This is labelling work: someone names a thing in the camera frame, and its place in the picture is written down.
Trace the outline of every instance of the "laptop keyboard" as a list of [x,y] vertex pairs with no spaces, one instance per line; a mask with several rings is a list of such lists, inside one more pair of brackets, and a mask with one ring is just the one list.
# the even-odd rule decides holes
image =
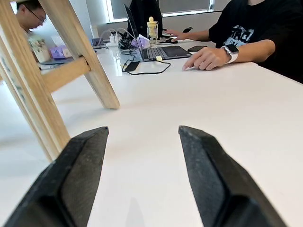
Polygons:
[[144,59],[155,59],[157,56],[167,57],[167,54],[162,48],[148,48],[143,50]]

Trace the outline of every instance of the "laptop screen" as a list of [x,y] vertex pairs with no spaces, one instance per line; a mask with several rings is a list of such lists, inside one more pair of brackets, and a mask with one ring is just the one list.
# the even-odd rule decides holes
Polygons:
[[137,43],[139,49],[141,50],[142,49],[142,43],[141,43],[140,39],[139,39],[139,43],[138,43],[138,40],[137,40],[137,37],[139,36],[139,33],[138,33],[138,30],[137,30],[136,24],[134,22],[133,14],[132,14],[131,10],[125,4],[124,4],[124,6],[125,6],[125,9],[126,9],[128,22],[129,22],[129,24],[132,28],[136,43]]

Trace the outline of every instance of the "hand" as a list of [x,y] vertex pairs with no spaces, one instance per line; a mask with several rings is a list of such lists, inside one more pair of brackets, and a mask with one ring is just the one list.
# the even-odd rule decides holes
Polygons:
[[197,70],[212,70],[221,67],[231,60],[231,56],[224,49],[204,47],[195,53],[183,66],[182,70],[195,67]]
[[177,40],[187,39],[187,36],[188,36],[188,33],[178,32],[178,31],[175,31],[175,30],[167,30],[167,31],[165,31],[165,34],[177,37],[176,39],[172,39],[171,40],[172,42],[175,42]]

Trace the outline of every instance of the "laptop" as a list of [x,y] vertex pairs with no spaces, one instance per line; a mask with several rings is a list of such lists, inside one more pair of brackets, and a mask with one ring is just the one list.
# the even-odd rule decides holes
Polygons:
[[178,58],[188,58],[191,56],[191,53],[184,50],[180,46],[167,46],[167,47],[157,47],[157,48],[147,48],[140,50],[140,47],[142,47],[141,41],[140,43],[137,41],[137,37],[139,36],[138,30],[136,28],[136,24],[134,22],[133,14],[129,7],[127,7],[125,4],[125,9],[128,17],[129,24],[132,28],[134,37],[136,38],[136,42],[139,47],[139,53],[141,56],[141,59],[143,61],[155,61],[157,56],[161,56],[163,60],[170,60],[170,59],[178,59]]

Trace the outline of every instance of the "purple object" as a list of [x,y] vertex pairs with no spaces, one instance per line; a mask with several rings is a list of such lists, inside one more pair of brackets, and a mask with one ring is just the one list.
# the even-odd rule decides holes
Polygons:
[[140,50],[145,49],[145,48],[149,48],[151,46],[150,41],[147,38],[143,37],[142,35],[139,35],[137,37],[137,42],[136,42],[136,40],[133,39],[131,41],[131,44],[132,44],[132,46],[137,47]]
[[50,51],[54,59],[65,59],[71,57],[70,51],[64,45],[54,47],[50,49]]

